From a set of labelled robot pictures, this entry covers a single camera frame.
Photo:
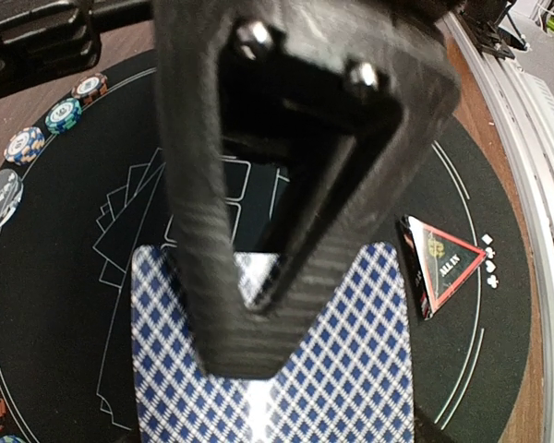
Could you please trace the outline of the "green chip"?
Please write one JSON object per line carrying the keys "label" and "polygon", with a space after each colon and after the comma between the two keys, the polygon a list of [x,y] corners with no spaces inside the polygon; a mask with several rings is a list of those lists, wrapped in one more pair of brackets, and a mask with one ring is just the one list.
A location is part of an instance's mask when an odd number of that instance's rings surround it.
{"label": "green chip", "polygon": [[26,443],[25,439],[16,435],[3,435],[0,443]]}

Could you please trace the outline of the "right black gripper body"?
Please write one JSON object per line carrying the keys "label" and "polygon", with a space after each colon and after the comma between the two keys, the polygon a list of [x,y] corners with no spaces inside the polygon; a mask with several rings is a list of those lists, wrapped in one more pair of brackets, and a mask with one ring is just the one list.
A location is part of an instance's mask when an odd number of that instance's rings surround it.
{"label": "right black gripper body", "polygon": [[151,2],[0,1],[0,100],[95,67],[102,35],[151,19]]}

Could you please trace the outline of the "blue chips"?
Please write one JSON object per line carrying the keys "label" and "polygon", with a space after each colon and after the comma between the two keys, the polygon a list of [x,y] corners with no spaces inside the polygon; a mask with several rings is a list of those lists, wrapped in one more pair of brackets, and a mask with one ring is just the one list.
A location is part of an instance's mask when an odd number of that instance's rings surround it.
{"label": "blue chips", "polygon": [[37,126],[26,127],[15,134],[4,150],[7,162],[24,165],[33,161],[42,151],[45,137]]}

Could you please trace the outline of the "green chips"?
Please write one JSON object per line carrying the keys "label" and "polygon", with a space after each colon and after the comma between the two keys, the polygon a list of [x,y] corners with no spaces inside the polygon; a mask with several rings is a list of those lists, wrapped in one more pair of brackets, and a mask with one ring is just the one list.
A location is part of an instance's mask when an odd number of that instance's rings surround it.
{"label": "green chips", "polygon": [[44,122],[51,134],[59,135],[71,129],[82,115],[79,100],[67,98],[57,103],[46,115]]}

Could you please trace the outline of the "red triangle all-in marker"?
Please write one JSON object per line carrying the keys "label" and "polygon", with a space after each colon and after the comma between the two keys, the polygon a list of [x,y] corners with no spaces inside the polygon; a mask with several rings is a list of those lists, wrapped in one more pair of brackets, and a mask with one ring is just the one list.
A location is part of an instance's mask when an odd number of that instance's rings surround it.
{"label": "red triangle all-in marker", "polygon": [[412,215],[399,220],[423,319],[432,318],[487,258],[480,247]]}

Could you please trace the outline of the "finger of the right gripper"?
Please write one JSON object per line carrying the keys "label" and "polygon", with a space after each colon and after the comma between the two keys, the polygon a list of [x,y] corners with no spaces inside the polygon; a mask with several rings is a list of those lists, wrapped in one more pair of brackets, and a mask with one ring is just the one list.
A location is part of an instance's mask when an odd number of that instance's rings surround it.
{"label": "finger of the right gripper", "polygon": [[155,1],[175,261],[200,369],[274,376],[460,96],[453,1]]}

